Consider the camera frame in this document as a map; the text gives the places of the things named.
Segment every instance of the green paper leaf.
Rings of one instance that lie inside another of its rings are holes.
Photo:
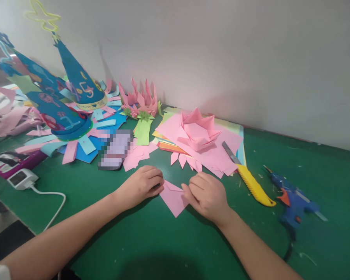
[[[161,104],[161,101],[159,100],[159,101],[158,101],[158,114],[159,114],[161,117],[163,117],[163,114],[162,114],[162,111],[161,111],[161,106],[162,106],[162,104]]]

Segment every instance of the origami flower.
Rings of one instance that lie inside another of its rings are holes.
[[[214,116],[203,118],[198,108],[189,115],[181,112],[178,141],[199,152],[214,144],[220,130],[214,130]]]

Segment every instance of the green tabletop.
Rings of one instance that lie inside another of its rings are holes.
[[[152,123],[151,133],[160,117]],[[129,119],[122,129],[133,129]],[[19,135],[0,143],[0,151],[13,150],[29,137]],[[316,143],[245,129],[247,165],[268,196],[277,193],[263,164],[286,176],[320,206],[329,219],[305,215],[289,264],[304,279],[350,279],[350,152]],[[162,170],[166,180],[180,187],[196,174],[186,164],[170,166],[170,152],[157,149],[140,161]],[[47,158],[33,171],[40,191],[65,193],[67,200],[55,220],[60,222],[116,190],[135,170],[99,171],[75,161],[62,165],[62,155]],[[287,232],[278,222],[281,204],[268,208],[258,203],[238,175],[224,176],[229,205],[278,255],[288,246]],[[52,218],[62,198],[16,191],[0,178],[0,200],[34,233]],[[175,218],[161,197],[147,200],[107,224],[70,262],[86,279],[247,279],[232,248],[216,229],[189,205]]]

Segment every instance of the folded pink paper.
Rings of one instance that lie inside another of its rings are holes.
[[[164,135],[167,139],[192,156],[196,161],[199,161],[219,178],[222,178],[223,174],[229,176],[237,169],[237,166],[231,161],[224,150],[222,143],[225,141],[231,151],[236,153],[243,140],[241,136],[215,124],[214,129],[220,131],[220,133],[213,145],[196,152],[188,144],[178,140],[178,131],[181,127],[181,122],[182,116],[180,114],[174,114],[166,122],[158,126],[156,131]]]
[[[184,192],[181,188],[178,188],[166,180],[163,186],[164,189],[159,195],[176,218],[187,207],[189,202],[184,197]]]

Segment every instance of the blue paper party hat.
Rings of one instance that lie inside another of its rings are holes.
[[[58,48],[75,103],[82,110],[94,110],[104,107],[108,102],[105,92],[88,75],[71,52],[66,48],[60,37],[53,32],[55,46]]]

